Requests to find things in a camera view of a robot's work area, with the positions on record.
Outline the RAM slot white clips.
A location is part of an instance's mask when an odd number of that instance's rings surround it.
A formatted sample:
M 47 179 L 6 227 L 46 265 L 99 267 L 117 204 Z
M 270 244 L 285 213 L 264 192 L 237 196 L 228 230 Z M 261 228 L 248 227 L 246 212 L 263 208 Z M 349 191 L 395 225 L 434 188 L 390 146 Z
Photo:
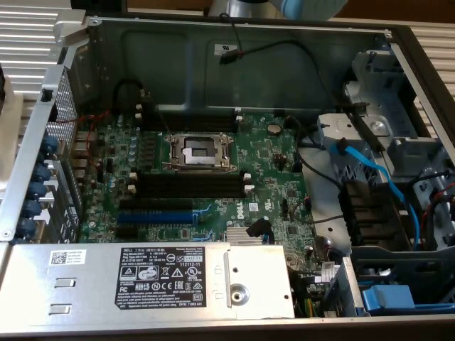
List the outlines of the RAM slot white clips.
M 136 197 L 147 198 L 244 198 L 243 185 L 135 185 Z
M 184 114 L 239 114 L 245 110 L 241 107 L 217 107 L 217 106 L 208 106 L 208 107 L 191 107 L 188 105 L 176 105 L 176 104 L 158 104 L 153 106 L 152 104 L 137 104 L 134 111 L 150 111 L 155 110 L 163 114 L 165 113 L 184 113 Z
M 241 183 L 244 173 L 138 173 L 137 183 Z
M 193 122 L 209 122 L 209 121 L 216 121 L 216 122 L 232 122 L 236 123 L 236 118 L 237 115 L 235 114 L 235 117 L 232 117 L 232 119 L 216 119 L 216 120 L 208 120 L 208 119 L 196 119 L 196 120 L 181 120 L 181 119 L 172 119 L 166 121 L 166 123 L 171 123 L 171 122 L 184 122 L 184 123 L 193 123 Z

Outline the green Dell motherboard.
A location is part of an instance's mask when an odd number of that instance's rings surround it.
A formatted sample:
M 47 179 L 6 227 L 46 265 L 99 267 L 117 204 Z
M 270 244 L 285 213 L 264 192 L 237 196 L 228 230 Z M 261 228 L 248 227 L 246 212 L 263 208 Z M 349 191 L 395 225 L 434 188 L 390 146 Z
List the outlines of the green Dell motherboard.
M 84 211 L 78 239 L 84 243 L 112 242 L 226 242 L 228 227 L 247 229 L 265 217 L 272 224 L 268 244 L 284 250 L 288 267 L 299 277 L 320 286 L 328 283 L 338 270 L 338 251 L 330 242 L 320 240 L 316 227 L 330 227 L 340 216 L 315 217 L 313 200 L 306 189 L 303 166 L 295 146 L 295 130 L 272 114 L 241 114 L 236 132 L 172 131 L 171 134 L 218 134 L 234 138 L 231 163 L 244 173 L 244 198 L 147 198 L 136 197 L 137 174 L 168 169 L 162 161 L 168 156 L 166 131 L 145 131 L 140 117 L 119 116 L 113 123 L 102 123 L 82 131 L 96 131 L 97 143 L 91 145 L 93 164 L 79 170 Z M 270 136 L 267 125 L 282 127 L 279 136 Z M 119 201 L 128 199 L 180 199 L 193 203 L 191 211 L 121 211 Z M 121 213 L 193 212 L 193 224 L 118 224 Z M 139 228 L 138 239 L 118 239 L 119 226 Z

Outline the metal CPU socket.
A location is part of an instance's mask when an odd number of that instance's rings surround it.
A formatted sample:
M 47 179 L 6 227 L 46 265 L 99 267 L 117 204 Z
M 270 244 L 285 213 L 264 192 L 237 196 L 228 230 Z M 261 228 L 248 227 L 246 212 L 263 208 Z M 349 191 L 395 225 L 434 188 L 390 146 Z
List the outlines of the metal CPU socket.
M 175 172 L 229 173 L 237 170 L 231 163 L 234 138 L 218 134 L 169 134 L 164 138 L 168 156 L 162 165 Z

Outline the black angled plug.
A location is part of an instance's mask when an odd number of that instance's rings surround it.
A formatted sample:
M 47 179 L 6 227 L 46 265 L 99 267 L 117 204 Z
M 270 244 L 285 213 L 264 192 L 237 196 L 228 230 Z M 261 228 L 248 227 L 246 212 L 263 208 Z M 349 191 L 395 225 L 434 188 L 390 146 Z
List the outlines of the black angled plug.
M 273 233 L 272 224 L 265 217 L 261 217 L 246 229 L 246 233 L 249 237 L 260 237 L 266 235 L 268 239 L 271 239 Z

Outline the silver chipset heatsink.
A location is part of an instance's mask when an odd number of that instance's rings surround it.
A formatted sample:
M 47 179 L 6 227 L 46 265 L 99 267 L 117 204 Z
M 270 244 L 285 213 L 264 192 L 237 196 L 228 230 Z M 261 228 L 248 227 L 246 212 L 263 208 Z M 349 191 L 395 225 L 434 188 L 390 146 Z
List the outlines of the silver chipset heatsink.
M 242 227 L 228 227 L 225 233 L 226 241 L 232 245 L 266 245 L 262 235 L 258 237 L 251 237 L 245 228 Z

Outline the long black expansion slot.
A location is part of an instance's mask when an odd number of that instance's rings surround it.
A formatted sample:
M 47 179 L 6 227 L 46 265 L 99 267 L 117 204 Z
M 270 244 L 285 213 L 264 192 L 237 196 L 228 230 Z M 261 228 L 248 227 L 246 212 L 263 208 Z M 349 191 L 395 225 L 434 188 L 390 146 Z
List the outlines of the long black expansion slot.
M 180 199 L 128 199 L 119 201 L 121 211 L 191 211 L 193 203 Z

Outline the blue expansion slot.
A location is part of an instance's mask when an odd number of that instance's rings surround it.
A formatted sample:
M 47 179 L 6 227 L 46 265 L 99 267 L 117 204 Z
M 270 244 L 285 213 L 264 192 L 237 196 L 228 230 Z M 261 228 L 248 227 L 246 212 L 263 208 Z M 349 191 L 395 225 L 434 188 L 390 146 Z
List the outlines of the blue expansion slot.
M 199 218 L 193 212 L 121 213 L 118 224 L 193 224 Z

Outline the grey metal PC case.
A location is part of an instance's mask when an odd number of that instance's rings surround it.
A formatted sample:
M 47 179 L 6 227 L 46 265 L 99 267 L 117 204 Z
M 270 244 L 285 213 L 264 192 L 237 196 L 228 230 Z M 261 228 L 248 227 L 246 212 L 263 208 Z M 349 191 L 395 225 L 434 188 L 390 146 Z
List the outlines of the grey metal PC case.
M 96 336 L 232 341 L 415 340 L 455 341 L 455 314 L 371 316 L 361 293 L 374 285 L 409 286 L 416 304 L 455 303 L 455 247 L 437 251 L 389 251 L 351 244 L 338 195 L 343 189 L 319 135 L 322 114 L 338 113 L 342 86 L 353 79 L 355 56 L 391 50 L 417 81 L 415 104 L 424 125 L 455 148 L 455 101 L 410 29 L 401 26 L 239 20 L 182 16 L 88 16 L 87 40 L 42 50 L 19 50 L 45 65 L 24 65 L 31 81 L 22 92 L 0 53 L 0 283 L 14 246 L 163 244 L 191 242 L 84 243 L 78 235 L 84 211 L 79 170 L 93 164 L 72 157 L 75 135 L 84 128 L 140 117 L 140 89 L 157 104 L 241 107 L 241 114 L 272 114 L 291 123 L 315 217 L 340 216 L 318 225 L 320 240 L 338 251 L 335 276 L 320 286 L 288 267 L 293 318 L 200 320 L 94 325 L 6 325 L 1 339 L 73 340 Z M 44 136 L 58 150 L 41 151 Z M 35 164 L 46 164 L 50 180 L 38 201 L 42 212 L 34 238 L 16 234 Z

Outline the black power supply label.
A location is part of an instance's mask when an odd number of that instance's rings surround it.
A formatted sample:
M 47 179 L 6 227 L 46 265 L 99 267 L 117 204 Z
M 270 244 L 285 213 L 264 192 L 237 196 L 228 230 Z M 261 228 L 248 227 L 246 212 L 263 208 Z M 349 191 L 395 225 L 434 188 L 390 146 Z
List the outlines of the black power supply label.
M 115 305 L 121 310 L 206 307 L 204 247 L 121 250 Z

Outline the tall metal port block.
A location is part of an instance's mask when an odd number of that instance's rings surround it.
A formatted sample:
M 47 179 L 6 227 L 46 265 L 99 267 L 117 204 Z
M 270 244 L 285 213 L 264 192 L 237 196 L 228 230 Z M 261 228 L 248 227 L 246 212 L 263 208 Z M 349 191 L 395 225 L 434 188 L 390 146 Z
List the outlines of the tall metal port block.
M 72 150 L 72 157 L 74 159 L 90 159 L 95 156 L 92 148 L 86 144 L 77 144 Z

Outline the metal ethernet port block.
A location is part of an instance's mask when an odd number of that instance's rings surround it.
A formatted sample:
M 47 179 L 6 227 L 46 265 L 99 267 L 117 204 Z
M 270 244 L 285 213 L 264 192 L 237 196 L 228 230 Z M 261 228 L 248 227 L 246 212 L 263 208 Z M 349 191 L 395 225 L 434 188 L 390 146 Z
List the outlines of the metal ethernet port block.
M 75 142 L 73 147 L 85 148 L 86 146 L 95 146 L 97 143 L 97 132 L 96 131 L 79 131 L 75 135 Z

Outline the grey metal disk bay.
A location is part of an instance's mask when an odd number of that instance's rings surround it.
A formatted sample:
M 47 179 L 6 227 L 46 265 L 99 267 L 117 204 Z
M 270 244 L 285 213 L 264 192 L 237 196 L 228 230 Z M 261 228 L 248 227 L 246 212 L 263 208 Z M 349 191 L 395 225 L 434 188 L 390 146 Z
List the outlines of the grey metal disk bay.
M 412 250 L 455 247 L 455 148 L 424 125 L 419 85 L 391 50 L 367 50 L 344 82 L 346 103 L 318 118 L 337 179 L 386 185 Z

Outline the silver power supply box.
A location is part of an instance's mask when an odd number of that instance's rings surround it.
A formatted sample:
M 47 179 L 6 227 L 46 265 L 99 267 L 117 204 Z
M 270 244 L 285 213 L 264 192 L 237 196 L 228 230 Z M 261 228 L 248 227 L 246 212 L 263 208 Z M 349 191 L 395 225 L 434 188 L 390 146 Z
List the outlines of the silver power supply box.
M 206 307 L 121 310 L 115 305 L 121 250 L 204 247 Z M 50 266 L 52 250 L 86 249 L 83 265 Z M 94 325 L 293 318 L 281 246 L 225 242 L 14 246 L 0 283 L 0 323 Z

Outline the blue card retention clip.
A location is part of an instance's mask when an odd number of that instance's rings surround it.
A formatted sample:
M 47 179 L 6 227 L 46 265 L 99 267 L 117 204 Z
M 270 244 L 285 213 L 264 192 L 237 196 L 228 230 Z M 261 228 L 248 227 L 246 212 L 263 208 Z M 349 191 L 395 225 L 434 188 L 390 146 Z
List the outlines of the blue card retention clip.
M 42 212 L 41 204 L 35 200 L 24 200 L 21 209 L 21 217 L 32 219 Z
M 36 223 L 29 218 L 20 218 L 16 227 L 16 234 L 25 238 L 34 238 Z
M 53 155 L 58 150 L 59 142 L 54 136 L 44 136 L 40 151 L 44 156 Z
M 46 186 L 43 183 L 31 181 L 28 185 L 26 196 L 30 200 L 39 200 L 47 193 Z
M 51 171 L 48 169 L 46 164 L 37 163 L 35 164 L 32 172 L 32 181 L 41 182 L 50 180 Z

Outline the white QR code sticker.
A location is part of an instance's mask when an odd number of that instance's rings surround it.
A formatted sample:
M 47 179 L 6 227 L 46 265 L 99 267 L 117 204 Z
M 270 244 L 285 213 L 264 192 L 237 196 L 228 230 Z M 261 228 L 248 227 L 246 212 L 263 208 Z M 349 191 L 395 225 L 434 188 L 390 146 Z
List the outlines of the white QR code sticker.
M 86 249 L 52 250 L 49 265 L 83 265 L 86 260 L 86 254 Z

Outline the blue plastic disk caddy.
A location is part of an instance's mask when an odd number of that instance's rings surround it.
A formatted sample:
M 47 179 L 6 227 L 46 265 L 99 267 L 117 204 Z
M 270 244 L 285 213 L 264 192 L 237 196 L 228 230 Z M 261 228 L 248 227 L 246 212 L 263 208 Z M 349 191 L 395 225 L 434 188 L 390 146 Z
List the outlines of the blue plastic disk caddy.
M 455 303 L 416 304 L 406 285 L 374 285 L 361 295 L 365 310 L 371 316 L 455 314 Z

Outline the black ribbed plastic bracket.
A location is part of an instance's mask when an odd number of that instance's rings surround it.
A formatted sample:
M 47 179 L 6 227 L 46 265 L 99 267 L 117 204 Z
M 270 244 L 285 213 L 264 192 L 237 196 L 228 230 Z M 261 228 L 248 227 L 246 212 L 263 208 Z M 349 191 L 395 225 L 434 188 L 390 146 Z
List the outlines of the black ribbed plastic bracket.
M 411 249 L 392 191 L 386 185 L 371 188 L 362 181 L 347 180 L 338 199 L 354 247 Z

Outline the silver aluminium corner bracket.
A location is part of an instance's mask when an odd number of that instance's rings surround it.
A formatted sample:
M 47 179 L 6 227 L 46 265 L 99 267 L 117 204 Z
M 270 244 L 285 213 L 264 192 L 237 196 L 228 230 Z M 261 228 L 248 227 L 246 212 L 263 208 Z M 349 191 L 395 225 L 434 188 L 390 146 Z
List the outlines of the silver aluminium corner bracket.
M 68 47 L 87 40 L 86 10 L 64 9 L 59 12 L 53 26 L 55 42 Z

